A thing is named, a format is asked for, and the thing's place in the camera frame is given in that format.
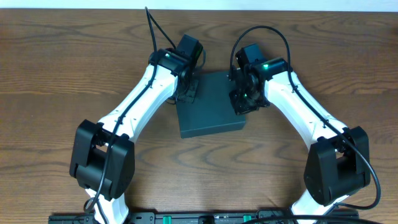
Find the dark green box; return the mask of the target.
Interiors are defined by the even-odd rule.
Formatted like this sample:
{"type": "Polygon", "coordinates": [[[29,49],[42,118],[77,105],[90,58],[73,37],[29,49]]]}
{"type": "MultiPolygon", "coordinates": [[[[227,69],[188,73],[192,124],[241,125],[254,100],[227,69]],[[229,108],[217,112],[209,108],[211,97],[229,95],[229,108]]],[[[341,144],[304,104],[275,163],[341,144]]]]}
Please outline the dark green box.
{"type": "Polygon", "coordinates": [[[225,71],[196,75],[193,83],[196,87],[193,101],[181,96],[177,100],[181,138],[243,129],[246,118],[237,115],[231,106],[229,93],[235,84],[228,80],[225,71]]]}

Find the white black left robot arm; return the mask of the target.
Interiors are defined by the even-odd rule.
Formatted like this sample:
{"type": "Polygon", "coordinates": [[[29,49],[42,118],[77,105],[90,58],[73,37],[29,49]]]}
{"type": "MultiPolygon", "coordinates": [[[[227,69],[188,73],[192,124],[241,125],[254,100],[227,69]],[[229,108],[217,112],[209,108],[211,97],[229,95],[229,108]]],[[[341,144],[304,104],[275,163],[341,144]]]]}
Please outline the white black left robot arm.
{"type": "Polygon", "coordinates": [[[76,129],[70,175],[90,196],[84,205],[97,223],[124,223],[129,216],[124,193],[135,171],[134,145],[160,105],[186,93],[203,52],[199,40],[184,35],[175,48],[155,50],[127,97],[97,123],[76,129]]]}

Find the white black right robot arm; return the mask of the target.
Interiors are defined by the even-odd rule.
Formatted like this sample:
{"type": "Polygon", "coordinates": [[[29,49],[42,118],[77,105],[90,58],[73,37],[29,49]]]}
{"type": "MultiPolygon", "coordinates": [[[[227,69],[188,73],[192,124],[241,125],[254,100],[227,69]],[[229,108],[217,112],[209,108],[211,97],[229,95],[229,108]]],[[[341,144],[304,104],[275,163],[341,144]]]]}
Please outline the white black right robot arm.
{"type": "Polygon", "coordinates": [[[259,46],[232,51],[238,66],[229,79],[236,89],[229,97],[236,114],[276,106],[308,148],[303,179],[305,191],[290,207],[293,215],[320,217],[369,185],[369,139],[361,127],[348,128],[303,87],[287,60],[268,60],[259,46]]]}

